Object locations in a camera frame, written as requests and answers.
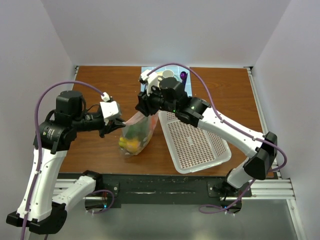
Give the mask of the clear zip top bag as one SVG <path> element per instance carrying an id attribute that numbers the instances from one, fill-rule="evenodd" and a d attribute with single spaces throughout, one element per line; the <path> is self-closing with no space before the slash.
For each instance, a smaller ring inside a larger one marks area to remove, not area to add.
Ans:
<path id="1" fill-rule="evenodd" d="M 137 111 L 125 122 L 118 145 L 126 157 L 138 155 L 150 142 L 158 122 L 158 113 L 144 116 Z"/>

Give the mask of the white perforated plastic basket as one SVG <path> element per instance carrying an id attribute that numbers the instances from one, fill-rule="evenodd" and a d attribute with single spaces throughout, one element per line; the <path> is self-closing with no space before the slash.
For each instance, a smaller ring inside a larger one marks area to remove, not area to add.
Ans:
<path id="1" fill-rule="evenodd" d="M 228 143 L 214 133 L 185 124 L 171 112 L 160 111 L 158 118 L 178 173 L 199 172 L 231 159 Z"/>

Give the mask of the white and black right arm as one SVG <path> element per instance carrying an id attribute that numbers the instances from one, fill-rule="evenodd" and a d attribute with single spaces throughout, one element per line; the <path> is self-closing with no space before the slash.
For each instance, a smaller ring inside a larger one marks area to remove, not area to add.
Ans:
<path id="1" fill-rule="evenodd" d="M 188 96 L 184 85 L 174 77 L 159 80 L 158 76 L 139 78 L 145 89 L 138 94 L 136 110 L 146 117 L 158 111 L 175 114 L 187 125 L 211 132 L 241 150 L 246 160 L 229 171 L 221 190 L 235 196 L 250 180 L 265 180 L 277 156 L 278 137 L 251 130 L 219 113 L 212 104 Z"/>

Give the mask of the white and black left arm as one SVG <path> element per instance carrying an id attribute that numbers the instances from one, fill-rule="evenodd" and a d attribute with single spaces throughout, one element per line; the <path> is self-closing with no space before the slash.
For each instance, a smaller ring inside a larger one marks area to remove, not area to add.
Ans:
<path id="1" fill-rule="evenodd" d="M 38 235 L 58 233 L 68 212 L 87 195 L 99 196 L 105 191 L 103 176 L 86 170 L 66 190 L 54 195 L 61 165 L 78 132 L 98 131 L 103 138 L 125 127 L 120 105 L 104 93 L 96 112 L 86 109 L 79 91 L 63 91 L 56 97 L 55 109 L 38 127 L 33 145 L 33 167 L 23 200 L 7 215 L 6 223 Z"/>

